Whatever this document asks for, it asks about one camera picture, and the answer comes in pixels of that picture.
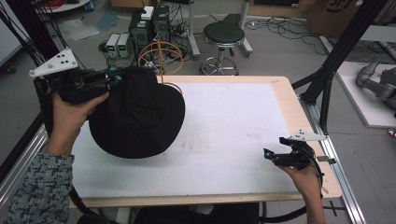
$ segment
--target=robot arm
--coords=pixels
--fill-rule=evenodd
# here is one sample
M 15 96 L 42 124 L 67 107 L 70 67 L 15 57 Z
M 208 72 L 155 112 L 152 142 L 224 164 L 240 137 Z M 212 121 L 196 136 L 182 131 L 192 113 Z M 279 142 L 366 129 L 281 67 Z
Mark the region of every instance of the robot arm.
M 363 67 L 361 71 L 358 73 L 356 78 L 356 84 L 364 89 L 372 91 L 375 93 L 375 96 L 382 100 L 391 100 L 396 94 L 395 86 L 391 84 L 391 78 L 395 79 L 396 76 L 395 70 L 390 69 L 383 72 L 381 77 L 381 82 L 372 81 L 370 78 L 375 73 L 376 67 L 379 65 L 380 60 L 375 59 L 367 66 Z

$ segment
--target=white tabletop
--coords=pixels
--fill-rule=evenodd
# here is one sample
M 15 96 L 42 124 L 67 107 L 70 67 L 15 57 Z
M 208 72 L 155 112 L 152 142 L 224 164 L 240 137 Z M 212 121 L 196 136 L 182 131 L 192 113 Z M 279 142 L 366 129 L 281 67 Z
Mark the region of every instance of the white tabletop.
M 278 137 L 294 133 L 295 126 L 309 129 L 285 78 L 173 76 L 165 81 L 183 90 L 186 118 L 177 139 L 164 153 L 141 160 L 117 158 L 99 148 L 87 125 L 83 127 L 74 146 L 74 185 L 85 204 L 100 207 L 301 198 L 290 178 L 266 160 L 262 151 L 266 147 L 275 153 L 290 152 L 289 147 L 278 143 Z M 290 98 L 279 102 L 284 94 Z M 298 107 L 288 111 L 287 105 Z M 323 154 L 318 144 L 312 146 L 317 155 Z M 339 197 L 341 191 L 329 164 L 320 165 L 326 174 L 324 197 Z

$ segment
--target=patterned sleeve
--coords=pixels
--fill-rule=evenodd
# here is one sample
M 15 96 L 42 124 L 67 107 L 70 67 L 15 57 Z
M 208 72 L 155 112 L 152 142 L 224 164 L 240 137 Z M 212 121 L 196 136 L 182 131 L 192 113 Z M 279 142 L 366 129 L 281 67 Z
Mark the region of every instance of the patterned sleeve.
M 6 223 L 66 223 L 74 156 L 38 153 L 15 193 Z

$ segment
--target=black hat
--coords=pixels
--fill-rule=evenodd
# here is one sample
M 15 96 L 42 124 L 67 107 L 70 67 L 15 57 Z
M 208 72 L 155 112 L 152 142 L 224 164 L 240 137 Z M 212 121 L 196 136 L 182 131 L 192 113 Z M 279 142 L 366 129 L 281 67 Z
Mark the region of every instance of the black hat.
M 130 66 L 123 81 L 90 116 L 93 139 L 104 151 L 122 158 L 164 152 L 183 124 L 183 96 L 175 88 L 159 84 L 148 68 Z

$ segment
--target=cardboard box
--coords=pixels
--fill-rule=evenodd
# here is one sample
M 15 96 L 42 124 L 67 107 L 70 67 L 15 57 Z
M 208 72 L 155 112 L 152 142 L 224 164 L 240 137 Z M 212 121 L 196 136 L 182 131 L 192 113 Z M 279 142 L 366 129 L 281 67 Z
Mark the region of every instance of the cardboard box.
M 112 7 L 155 7 L 161 1 L 157 0 L 111 0 Z
M 306 29 L 311 35 L 340 37 L 360 8 L 357 0 L 316 1 L 308 14 Z

